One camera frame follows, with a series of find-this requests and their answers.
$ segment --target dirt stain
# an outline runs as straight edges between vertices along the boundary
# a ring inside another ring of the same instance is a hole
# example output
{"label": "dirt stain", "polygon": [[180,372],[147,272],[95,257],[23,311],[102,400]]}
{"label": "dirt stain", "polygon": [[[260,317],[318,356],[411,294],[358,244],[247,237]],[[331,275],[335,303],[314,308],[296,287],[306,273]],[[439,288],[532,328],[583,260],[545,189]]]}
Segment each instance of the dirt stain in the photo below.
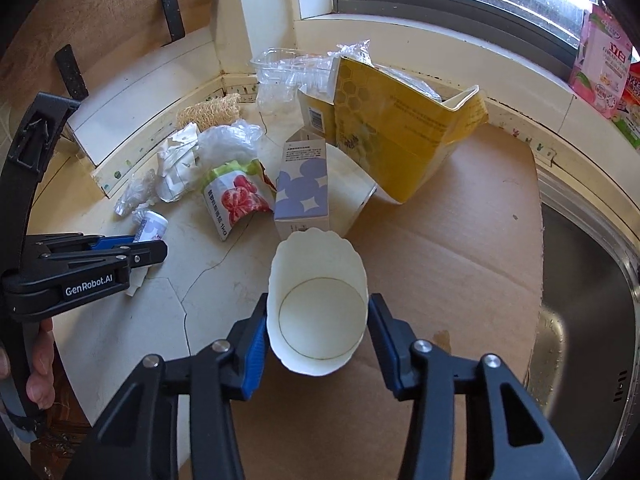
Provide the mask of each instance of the dirt stain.
{"label": "dirt stain", "polygon": [[440,330],[433,335],[433,342],[436,343],[445,352],[451,354],[451,338],[449,330]]}

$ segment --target finger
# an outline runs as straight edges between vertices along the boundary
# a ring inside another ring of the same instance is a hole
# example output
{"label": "finger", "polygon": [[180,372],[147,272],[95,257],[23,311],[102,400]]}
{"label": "finger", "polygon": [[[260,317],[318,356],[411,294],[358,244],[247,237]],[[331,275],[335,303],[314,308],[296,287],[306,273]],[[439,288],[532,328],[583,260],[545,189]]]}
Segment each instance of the finger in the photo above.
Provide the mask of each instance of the finger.
{"label": "finger", "polygon": [[33,368],[41,375],[49,374],[53,364],[53,355],[53,334],[44,332],[41,329],[33,344],[33,352],[31,353]]}
{"label": "finger", "polygon": [[10,373],[11,367],[9,366],[9,358],[4,351],[4,348],[0,348],[0,380],[6,379]]}
{"label": "finger", "polygon": [[41,375],[34,372],[27,380],[27,396],[37,405],[48,399],[51,390],[53,390],[53,373]]}
{"label": "finger", "polygon": [[53,330],[53,320],[50,317],[43,319],[40,322],[40,330],[44,330],[44,332],[51,332]]}
{"label": "finger", "polygon": [[38,403],[38,407],[41,410],[48,410],[51,406],[53,406],[53,402],[56,400],[56,393],[53,388],[49,390],[49,393],[42,398],[42,400]]}

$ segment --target snack bag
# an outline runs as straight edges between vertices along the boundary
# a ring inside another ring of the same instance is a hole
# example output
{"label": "snack bag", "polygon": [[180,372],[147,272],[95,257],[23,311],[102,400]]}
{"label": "snack bag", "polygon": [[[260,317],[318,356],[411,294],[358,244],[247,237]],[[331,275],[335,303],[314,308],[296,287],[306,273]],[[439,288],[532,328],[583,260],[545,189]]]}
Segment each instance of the snack bag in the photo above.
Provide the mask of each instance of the snack bag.
{"label": "snack bag", "polygon": [[613,123],[637,150],[640,148],[640,62],[629,69],[625,91],[613,114]]}
{"label": "snack bag", "polygon": [[632,49],[622,27],[602,7],[594,5],[585,14],[569,86],[607,119],[625,89]]}
{"label": "snack bag", "polygon": [[257,158],[248,164],[232,160],[207,172],[202,195],[220,239],[226,240],[242,217],[273,211],[275,188]]}

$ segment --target barcode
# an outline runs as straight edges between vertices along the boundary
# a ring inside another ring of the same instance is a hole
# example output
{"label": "barcode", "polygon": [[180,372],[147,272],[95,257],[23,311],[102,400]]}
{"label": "barcode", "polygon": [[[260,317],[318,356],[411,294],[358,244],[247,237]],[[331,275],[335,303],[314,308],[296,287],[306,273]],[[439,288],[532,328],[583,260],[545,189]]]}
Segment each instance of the barcode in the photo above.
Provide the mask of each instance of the barcode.
{"label": "barcode", "polygon": [[311,126],[316,130],[320,130],[324,133],[324,126],[322,125],[322,112],[309,108],[309,117],[311,118]]}

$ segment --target sink basin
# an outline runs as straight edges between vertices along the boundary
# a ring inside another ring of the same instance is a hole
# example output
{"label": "sink basin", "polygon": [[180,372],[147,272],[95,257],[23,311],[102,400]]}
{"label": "sink basin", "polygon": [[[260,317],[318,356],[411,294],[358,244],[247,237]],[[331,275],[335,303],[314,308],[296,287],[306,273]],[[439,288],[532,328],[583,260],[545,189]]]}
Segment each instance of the sink basin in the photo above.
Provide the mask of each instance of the sink basin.
{"label": "sink basin", "polygon": [[585,199],[544,170],[539,181],[543,295],[527,388],[595,480],[637,424],[638,257]]}

